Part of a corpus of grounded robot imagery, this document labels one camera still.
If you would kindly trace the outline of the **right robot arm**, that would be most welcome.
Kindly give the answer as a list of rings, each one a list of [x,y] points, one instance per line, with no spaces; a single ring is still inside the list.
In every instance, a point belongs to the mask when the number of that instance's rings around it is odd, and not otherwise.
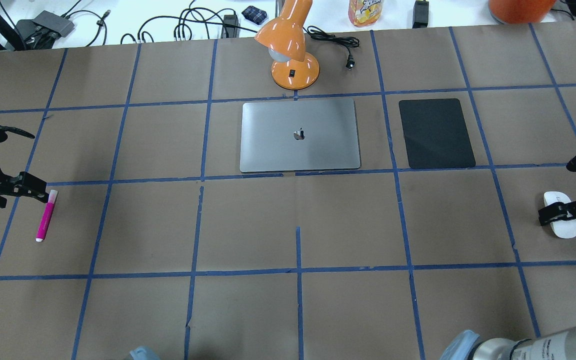
[[[453,339],[441,360],[576,360],[576,326],[535,338],[512,341],[465,330]]]

